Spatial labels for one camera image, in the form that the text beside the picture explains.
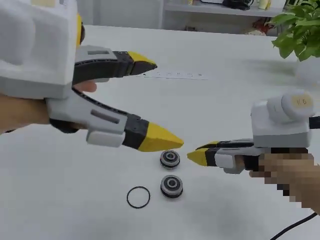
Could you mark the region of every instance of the white tabletop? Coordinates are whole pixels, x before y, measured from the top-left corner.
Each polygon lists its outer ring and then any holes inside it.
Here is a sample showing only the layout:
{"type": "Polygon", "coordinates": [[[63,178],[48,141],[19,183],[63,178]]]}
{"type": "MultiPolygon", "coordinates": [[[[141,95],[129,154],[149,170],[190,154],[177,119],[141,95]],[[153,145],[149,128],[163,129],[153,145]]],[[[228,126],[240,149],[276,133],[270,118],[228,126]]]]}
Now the white tabletop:
{"type": "MultiPolygon", "coordinates": [[[[252,137],[253,101],[296,88],[295,58],[282,60],[271,40],[87,26],[85,45],[135,51],[156,61],[160,70],[210,74],[209,80],[113,79],[100,83],[92,95],[183,138],[181,163],[169,172],[160,166],[159,152],[87,145],[86,131],[66,135],[50,126],[31,126],[2,135],[1,239],[269,240],[309,215],[263,179],[251,179],[247,172],[225,174],[186,158],[210,141],[252,137]],[[175,201],[160,192],[168,174],[183,181],[184,193],[175,201]],[[133,209],[126,194],[139,185],[150,190],[151,200],[133,209]]],[[[310,150],[319,159],[320,134],[313,139],[310,150]]],[[[319,224],[315,218],[280,239],[319,239],[319,224]]]]}

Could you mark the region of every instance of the white shelf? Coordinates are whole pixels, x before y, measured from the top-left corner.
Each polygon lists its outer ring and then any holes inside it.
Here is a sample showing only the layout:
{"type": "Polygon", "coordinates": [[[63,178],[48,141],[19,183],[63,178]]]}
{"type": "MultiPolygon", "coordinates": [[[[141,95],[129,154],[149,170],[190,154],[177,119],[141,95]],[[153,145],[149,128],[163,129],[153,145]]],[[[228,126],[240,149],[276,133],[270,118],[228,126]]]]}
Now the white shelf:
{"type": "Polygon", "coordinates": [[[164,4],[165,11],[172,12],[189,12],[189,13],[205,13],[205,14],[225,14],[238,16],[254,16],[273,18],[283,11],[279,8],[269,8],[268,10],[258,9],[257,6],[251,6],[249,10],[232,9],[220,4],[202,3],[196,1],[193,5],[179,4],[167,2],[164,4]]]}

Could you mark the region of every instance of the ruler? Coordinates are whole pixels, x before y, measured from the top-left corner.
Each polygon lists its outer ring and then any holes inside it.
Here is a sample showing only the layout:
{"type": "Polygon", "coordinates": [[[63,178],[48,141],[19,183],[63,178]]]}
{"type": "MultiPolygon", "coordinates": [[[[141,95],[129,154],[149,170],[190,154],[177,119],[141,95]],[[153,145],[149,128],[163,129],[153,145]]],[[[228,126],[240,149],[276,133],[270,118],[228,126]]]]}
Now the ruler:
{"type": "Polygon", "coordinates": [[[171,71],[171,70],[151,70],[140,75],[137,78],[155,78],[155,79],[184,79],[184,80],[208,80],[208,76],[203,73],[171,71]]]}

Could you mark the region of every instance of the human hand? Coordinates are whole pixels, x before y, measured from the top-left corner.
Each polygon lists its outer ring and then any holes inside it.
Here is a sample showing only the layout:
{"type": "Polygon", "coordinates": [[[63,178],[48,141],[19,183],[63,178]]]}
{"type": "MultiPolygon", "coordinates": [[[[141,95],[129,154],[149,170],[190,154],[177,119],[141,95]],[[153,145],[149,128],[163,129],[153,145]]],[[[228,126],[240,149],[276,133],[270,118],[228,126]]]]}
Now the human hand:
{"type": "Polygon", "coordinates": [[[292,148],[290,153],[266,153],[259,158],[259,171],[252,178],[264,178],[265,184],[284,186],[291,202],[320,214],[320,166],[306,148],[292,148]]]}
{"type": "MultiPolygon", "coordinates": [[[[93,93],[97,89],[94,81],[85,81],[74,86],[81,92],[93,93]]],[[[22,99],[0,94],[0,134],[31,124],[49,124],[49,115],[44,100],[22,99]]]]}

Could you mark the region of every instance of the black rubber o-ring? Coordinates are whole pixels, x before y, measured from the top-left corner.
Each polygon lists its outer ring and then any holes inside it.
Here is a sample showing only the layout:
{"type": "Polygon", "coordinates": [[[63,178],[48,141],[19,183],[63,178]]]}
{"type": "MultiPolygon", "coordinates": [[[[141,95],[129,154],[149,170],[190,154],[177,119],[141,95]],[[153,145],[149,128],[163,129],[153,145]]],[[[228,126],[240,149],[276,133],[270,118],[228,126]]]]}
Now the black rubber o-ring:
{"type": "Polygon", "coordinates": [[[150,199],[151,199],[151,194],[150,194],[150,191],[145,187],[145,186],[135,186],[134,188],[130,189],[128,191],[128,193],[126,194],[126,202],[129,204],[130,207],[134,208],[134,209],[143,209],[145,206],[147,206],[150,202],[150,199]],[[134,206],[131,204],[131,202],[129,201],[129,195],[130,193],[135,190],[135,189],[143,189],[143,190],[146,190],[146,192],[148,193],[148,201],[146,201],[146,203],[142,206],[134,206]]]}

